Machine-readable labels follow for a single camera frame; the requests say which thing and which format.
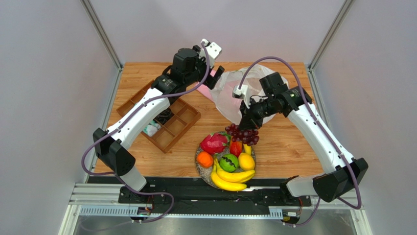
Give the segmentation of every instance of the white plastic bag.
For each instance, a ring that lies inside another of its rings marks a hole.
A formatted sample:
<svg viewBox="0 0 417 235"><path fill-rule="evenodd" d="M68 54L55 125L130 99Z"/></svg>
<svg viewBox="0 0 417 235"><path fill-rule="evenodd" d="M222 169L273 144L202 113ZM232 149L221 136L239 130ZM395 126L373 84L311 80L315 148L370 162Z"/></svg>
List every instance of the white plastic bag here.
<svg viewBox="0 0 417 235"><path fill-rule="evenodd" d="M232 97L233 88L240 83L242 80L243 74L246 72L246 68L242 68L236 71L225 72L222 74L221 78L217 81L216 86L213 90L210 91L211 97L213 98L216 108L220 113L227 118L232 123L240 123L242 115L239 111L241 99L236 99ZM244 85L249 86L249 92L252 95L264 96L265 93L262 90L259 80L267 75L274 73L275 71L262 66L255 65L248 73L243 82ZM282 80L288 85L287 79L282 77ZM259 100L259 97L253 97L256 101ZM274 115L266 117L263 119L263 124L271 120Z"/></svg>

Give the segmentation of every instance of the fruit plate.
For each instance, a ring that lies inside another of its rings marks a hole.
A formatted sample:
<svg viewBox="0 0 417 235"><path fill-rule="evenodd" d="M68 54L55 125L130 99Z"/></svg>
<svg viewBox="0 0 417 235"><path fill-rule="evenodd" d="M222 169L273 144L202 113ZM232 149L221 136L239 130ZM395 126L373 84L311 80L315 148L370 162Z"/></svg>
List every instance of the fruit plate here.
<svg viewBox="0 0 417 235"><path fill-rule="evenodd" d="M218 133L220 133L220 134L225 134L226 132L225 131L220 131L220 132L218 132ZM215 154L215 155L212 155L212 157L213 158L216 158L217 157L217 160L218 161L220 161L221 160L221 158L222 158L222 156L223 155L225 155L225 154L228 154L228 153L230 153L230 151L229 151L229 146L227 146L226 148L225 148L225 150L222 152L222 153L218 153L218 154ZM252 158L254 159L254 161L255 161L255 169L256 169L256 156L255 156L255 152L254 152L254 148L253 148L253 146L252 146ZM196 157L197 157L197 155L199 154L199 153L201 153L203 150L201 149L201 147L200 147L200 145L198 145L198 148L197 148L197 151L195 152L195 156L194 156L194 162L195 162L195 167L197 168L197 171L198 171L198 173L200 174L200 176L201 176L201 178L207 183L207 184L209 184L210 186L212 186L212 187L214 187L214 188L219 188L219 187L217 187L214 183L213 183L213 181L211 180L211 172L213 171L213 166L210 166L209 168L204 168L204 167L202 167L202 166L200 166L200 164L198 164L198 162L196 161ZM238 172L242 172L243 171L243 169L242 168L240 168L240 167L238 167L237 168L237 170L235 170L234 171L234 173L238 173Z"/></svg>

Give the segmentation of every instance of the wooden table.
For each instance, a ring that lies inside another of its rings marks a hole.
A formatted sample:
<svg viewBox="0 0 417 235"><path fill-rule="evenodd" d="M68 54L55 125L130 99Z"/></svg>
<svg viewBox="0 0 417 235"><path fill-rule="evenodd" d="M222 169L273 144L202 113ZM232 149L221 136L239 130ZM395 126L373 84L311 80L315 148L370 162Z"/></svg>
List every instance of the wooden table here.
<svg viewBox="0 0 417 235"><path fill-rule="evenodd" d="M284 76L290 87L296 81L290 70L281 63L261 63ZM126 63L108 126L121 116L116 108L155 79L169 63ZM225 71L238 70L250 63L216 63ZM303 63L291 63L303 87L313 96ZM194 164L195 150L209 133L222 131L230 122L216 109L214 103L198 91L182 96L182 99L201 112L201 118L169 150L162 153L143 135L139 135L129 152L136 158L136 167L144 176L195 177L199 176ZM259 130L260 141L254 146L256 153L256 178L287 178L294 175L307 176L322 172L320 162L301 132L283 115L276 115ZM108 171L98 160L95 172Z"/></svg>

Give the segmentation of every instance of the metal frame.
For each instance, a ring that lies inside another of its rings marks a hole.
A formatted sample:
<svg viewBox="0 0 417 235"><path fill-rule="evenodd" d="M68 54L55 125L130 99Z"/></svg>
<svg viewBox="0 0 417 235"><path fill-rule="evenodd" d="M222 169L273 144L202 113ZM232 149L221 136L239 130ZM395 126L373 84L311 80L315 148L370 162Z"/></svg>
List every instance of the metal frame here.
<svg viewBox="0 0 417 235"><path fill-rule="evenodd" d="M115 81L115 86L112 91L112 95L108 102L108 110L106 112L105 118L102 123L102 127L105 128L107 125L107 122L110 117L110 112L112 109L112 105L116 96L116 92L118 89L119 81L121 78L121 73L123 69L123 65L120 62L112 44L110 43L110 40L108 39L99 19L94 11L94 8L90 2L90 0L80 0L83 6L85 7L87 14L89 15L94 27L97 30L98 35L100 36L101 40L103 41L104 46L106 47L111 59L113 60L115 66L119 69L119 73L117 76L117 79ZM345 18L346 14L348 13L349 9L351 8L352 4L355 2L355 0L345 0L343 3L339 13L337 14L337 17L333 21L332 26L330 27L329 31L327 32L323 42L321 43L320 47L318 48L312 62L306 66L308 78L310 80L313 94L315 97L315 102L317 104L317 107L319 109L320 115L322 116L323 120L327 123L328 127L331 129L328 123L327 113L325 111L325 107L322 102L322 97L320 90L318 88L314 69L317 66L320 58L322 57L323 53L325 52L325 49L329 45L330 41L334 37L337 29L339 28L340 24L342 23L343 19ZM95 161L97 158L90 157L91 164L90 169L94 168ZM119 204L118 201L118 195L119 190L122 187L122 184L76 184L74 187L74 190L72 192L69 205L67 207L67 211L65 213L65 217L62 221L61 228L59 230L59 234L63 235L72 235L76 228L76 223L78 220L78 217L80 214L85 213L93 213L95 215L116 215L116 216L130 216L130 210L133 210L137 207L144 207L144 204ZM347 200L348 202L351 202L353 204L356 204L356 194L354 191L350 191L346 193L343 198ZM313 209L317 203L318 198L312 197L311 202L312 206L307 207L306 209ZM280 212L282 212L283 209L293 209L293 207L270 207L270 215L268 216L252 216L247 217L245 215L243 216L219 216L219 215L196 215L196 214L172 214L169 215L169 217L203 217L203 218L272 218L277 219L280 216ZM364 209L361 210L352 210L350 207L345 205L344 203L340 202L339 200L335 200L331 203L326 203L324 201L321 202L319 206L319 210L350 210L351 215L353 218L353 225L355 226L356 232L359 235L369 235L372 234L370 225L367 220L367 216Z"/></svg>

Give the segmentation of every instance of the yellow banana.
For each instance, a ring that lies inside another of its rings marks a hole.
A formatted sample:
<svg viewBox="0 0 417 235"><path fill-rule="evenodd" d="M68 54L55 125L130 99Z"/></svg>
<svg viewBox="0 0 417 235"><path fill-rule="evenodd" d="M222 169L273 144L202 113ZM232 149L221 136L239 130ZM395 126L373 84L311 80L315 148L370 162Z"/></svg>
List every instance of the yellow banana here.
<svg viewBox="0 0 417 235"><path fill-rule="evenodd" d="M245 150L245 153L252 155L252 147L248 146L247 144L243 144L243 149Z"/></svg>
<svg viewBox="0 0 417 235"><path fill-rule="evenodd" d="M213 181L213 183L224 190L227 191L242 191L246 188L246 185L244 184L239 184L239 183L231 183L231 182L227 182L222 180L216 172L216 165L213 165L213 171L211 172L211 180Z"/></svg>
<svg viewBox="0 0 417 235"><path fill-rule="evenodd" d="M250 180L255 175L254 170L248 170L248 171L243 171L243 172L239 172L239 173L226 172L225 170L223 170L220 167L219 162L217 161L217 159L214 160L214 164L216 164L216 167L217 167L217 175L222 180L225 180L227 182L232 182L232 183L246 182L246 181Z"/></svg>

